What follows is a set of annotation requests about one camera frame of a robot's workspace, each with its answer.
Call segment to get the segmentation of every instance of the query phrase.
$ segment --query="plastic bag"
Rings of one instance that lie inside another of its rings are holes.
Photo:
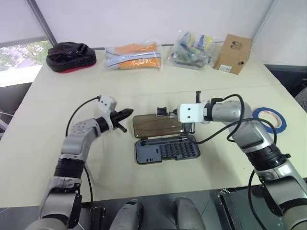
[[[108,69],[138,69],[138,68],[161,68],[162,59],[160,47],[156,42],[144,44],[129,44],[119,47],[106,48]]]
[[[189,69],[202,69],[206,65],[212,67],[213,48],[214,39],[211,36],[180,31],[168,60],[172,65]]]

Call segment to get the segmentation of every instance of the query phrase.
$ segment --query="black cable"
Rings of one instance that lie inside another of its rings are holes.
[[[91,102],[91,101],[93,101],[93,100],[96,100],[96,99],[99,100],[100,97],[97,96],[97,97],[94,97],[94,98],[92,98],[92,99],[90,99],[90,100],[84,102],[83,104],[81,104],[81,105],[73,112],[73,114],[71,115],[71,117],[70,117],[70,119],[69,119],[69,121],[68,121],[68,123],[67,123],[67,126],[66,126],[66,132],[65,132],[65,136],[66,136],[66,137],[67,137],[67,135],[68,135],[68,128],[69,128],[69,125],[71,124],[71,120],[72,120],[73,116],[75,116],[76,112],[77,112],[82,106],[84,106],[85,104],[87,104],[87,103],[89,103],[89,102]]]
[[[246,122],[246,121],[262,121],[264,123],[267,123],[273,130],[273,133],[274,133],[274,144],[276,144],[276,141],[277,141],[277,133],[276,133],[276,129],[275,127],[267,120],[264,120],[264,119],[261,119],[261,118],[245,118],[245,119],[242,119],[242,122]],[[184,127],[184,133],[185,135],[187,136],[187,139],[188,141],[194,143],[194,144],[197,144],[197,145],[200,145],[208,140],[211,140],[213,137],[215,137],[216,135],[220,134],[221,132],[223,132],[224,130],[228,129],[229,127],[231,126],[234,126],[235,124],[239,123],[239,121],[235,121],[233,123],[230,123],[228,125],[226,125],[225,127],[221,128],[220,130],[218,130],[217,132],[215,132],[214,134],[212,134],[211,136],[209,136],[208,138],[202,140],[202,141],[194,141],[189,135],[188,135],[188,131],[187,129]]]
[[[255,174],[255,171],[253,170],[251,172],[251,175],[250,175],[250,178],[249,178],[249,181],[248,181],[248,204],[249,204],[249,207],[250,207],[250,210],[251,212],[253,213],[255,219],[257,220],[257,222],[259,223],[259,225],[261,226],[261,228],[263,230],[266,230],[265,226],[263,225],[263,223],[261,222],[261,220],[259,219],[255,209],[254,209],[254,206],[253,206],[253,202],[251,200],[251,182],[253,180],[253,176]]]
[[[85,104],[87,104],[87,103],[89,103],[89,102],[91,102],[91,101],[93,101],[93,100],[96,100],[96,99],[99,100],[100,97],[97,96],[97,97],[94,97],[94,98],[92,98],[92,99],[90,99],[90,100],[84,102],[83,104],[81,104],[81,105],[72,113],[72,115],[71,115],[71,117],[70,117],[70,119],[69,119],[69,121],[68,121],[68,123],[67,123],[67,126],[66,126],[66,132],[65,132],[65,136],[66,136],[66,137],[67,137],[67,135],[68,135],[68,128],[69,128],[69,125],[71,124],[71,120],[72,120],[73,116],[75,116],[76,112],[77,112],[82,106],[84,106]],[[88,185],[89,185],[89,187],[90,187],[91,202],[93,202],[93,189],[92,189],[92,183],[91,183],[90,175],[89,175],[88,170],[87,170],[87,168],[86,168],[85,165],[84,165],[84,171],[85,171],[85,173],[86,173],[86,177],[87,177],[87,180],[88,180]]]
[[[86,177],[87,177],[87,180],[88,180],[88,185],[89,185],[89,187],[90,187],[91,202],[93,202],[93,189],[92,189],[92,183],[91,183],[91,179],[90,179],[90,174],[88,173],[87,168],[86,168],[85,165],[84,165],[84,171],[85,171],[85,173],[86,173]]]
[[[234,140],[231,140],[230,137],[240,128],[240,125],[242,124],[242,121],[243,121],[243,118],[244,118],[244,113],[245,113],[245,106],[244,106],[244,101],[243,101],[242,97],[239,94],[231,94],[231,95],[225,97],[223,99],[223,101],[225,101],[225,100],[227,100],[228,98],[231,98],[231,97],[237,97],[239,99],[239,101],[240,101],[240,104],[241,104],[241,114],[240,114],[240,118],[239,118],[238,124],[234,128],[234,130],[232,130],[232,132],[226,138],[230,142],[235,142]]]

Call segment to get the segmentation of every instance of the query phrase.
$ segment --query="label on box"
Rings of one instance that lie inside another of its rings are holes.
[[[232,66],[227,66],[227,65],[220,65],[219,70],[224,71],[224,72],[230,72]]]

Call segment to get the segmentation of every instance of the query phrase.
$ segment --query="blue tape roll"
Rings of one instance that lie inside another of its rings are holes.
[[[263,107],[263,108],[256,109],[253,112],[253,117],[259,118],[259,113],[261,113],[261,112],[267,112],[277,119],[278,127],[275,128],[276,133],[281,133],[286,129],[286,127],[287,127],[286,120],[284,119],[284,117],[279,112],[277,112],[276,110],[270,109],[270,108]],[[262,125],[264,126],[264,128],[267,130],[268,133],[273,133],[273,130],[272,130],[271,127],[269,127],[269,126],[267,126],[263,123],[262,123]]]

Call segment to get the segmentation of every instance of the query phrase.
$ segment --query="orange item in plastic bag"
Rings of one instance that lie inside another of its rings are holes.
[[[131,61],[125,61],[118,63],[119,69],[137,69],[137,68],[144,68],[144,67],[161,67],[161,58],[140,58]]]
[[[157,51],[157,43],[152,43],[147,46],[142,46],[140,44],[129,44],[126,46],[116,47],[115,53],[119,55],[129,54],[129,53],[141,53],[148,51]]]

